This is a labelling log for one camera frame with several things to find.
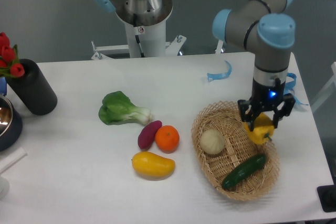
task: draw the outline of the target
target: green cucumber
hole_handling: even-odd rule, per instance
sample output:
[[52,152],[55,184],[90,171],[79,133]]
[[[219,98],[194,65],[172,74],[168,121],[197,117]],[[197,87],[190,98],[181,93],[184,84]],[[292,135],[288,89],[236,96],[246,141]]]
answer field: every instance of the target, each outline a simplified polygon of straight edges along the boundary
[[250,175],[252,175],[257,170],[260,170],[264,167],[266,163],[266,155],[264,153],[259,153],[254,155],[236,168],[234,168],[222,182],[222,189],[229,190],[232,187],[236,186],[239,182],[243,181]]

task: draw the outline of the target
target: orange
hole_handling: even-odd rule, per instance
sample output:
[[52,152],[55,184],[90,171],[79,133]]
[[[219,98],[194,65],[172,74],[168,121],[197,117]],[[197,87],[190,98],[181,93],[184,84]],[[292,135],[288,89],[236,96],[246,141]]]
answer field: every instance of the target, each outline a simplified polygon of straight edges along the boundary
[[155,142],[164,152],[173,152],[176,150],[180,141],[180,135],[173,126],[165,125],[159,128],[155,134]]

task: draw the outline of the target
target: yellow bell pepper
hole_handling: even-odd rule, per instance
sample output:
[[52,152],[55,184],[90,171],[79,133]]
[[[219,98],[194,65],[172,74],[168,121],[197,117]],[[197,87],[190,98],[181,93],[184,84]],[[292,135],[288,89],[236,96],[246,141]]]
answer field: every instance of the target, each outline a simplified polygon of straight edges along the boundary
[[250,131],[248,124],[243,123],[248,137],[255,144],[264,144],[268,140],[271,140],[271,136],[274,133],[273,121],[264,113],[261,113],[254,121],[254,130]]
[[132,166],[139,174],[165,177],[173,173],[175,161],[151,152],[139,152],[133,156]]

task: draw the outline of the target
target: table surface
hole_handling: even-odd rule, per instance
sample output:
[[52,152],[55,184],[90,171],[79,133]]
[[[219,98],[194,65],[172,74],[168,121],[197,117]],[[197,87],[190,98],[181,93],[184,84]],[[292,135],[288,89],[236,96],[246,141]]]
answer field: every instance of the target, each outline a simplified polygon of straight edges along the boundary
[[[233,71],[208,82],[207,72]],[[254,55],[232,53],[143,59],[51,62],[39,64],[58,96],[45,116],[34,116],[9,90],[7,97],[22,115],[19,140],[28,156],[5,171],[10,190],[0,201],[1,223],[274,223],[336,217],[323,212],[316,188],[332,184],[309,106],[296,105],[274,134],[280,174],[264,197],[240,202],[214,189],[200,169],[191,140],[199,111],[220,100],[248,99]],[[294,56],[296,96],[308,99]],[[180,133],[176,152],[151,152],[175,160],[165,180],[139,177],[131,158],[143,126],[107,126],[98,118],[102,98],[121,90],[131,101],[152,110],[154,120]]]

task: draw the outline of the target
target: red tulip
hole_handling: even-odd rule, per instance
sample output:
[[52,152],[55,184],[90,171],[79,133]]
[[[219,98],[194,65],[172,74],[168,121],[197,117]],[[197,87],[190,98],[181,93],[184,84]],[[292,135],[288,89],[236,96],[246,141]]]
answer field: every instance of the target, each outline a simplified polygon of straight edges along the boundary
[[9,71],[10,71],[10,74],[15,77],[21,77],[25,74],[25,69],[20,63],[13,64]]
[[5,33],[0,33],[0,48],[2,48],[3,46],[9,47],[9,45],[9,38],[7,37],[7,35]]
[[3,60],[0,60],[0,68],[7,68],[7,63]]
[[10,63],[12,60],[15,59],[15,51],[7,46],[3,46],[1,49],[1,56],[4,61]]

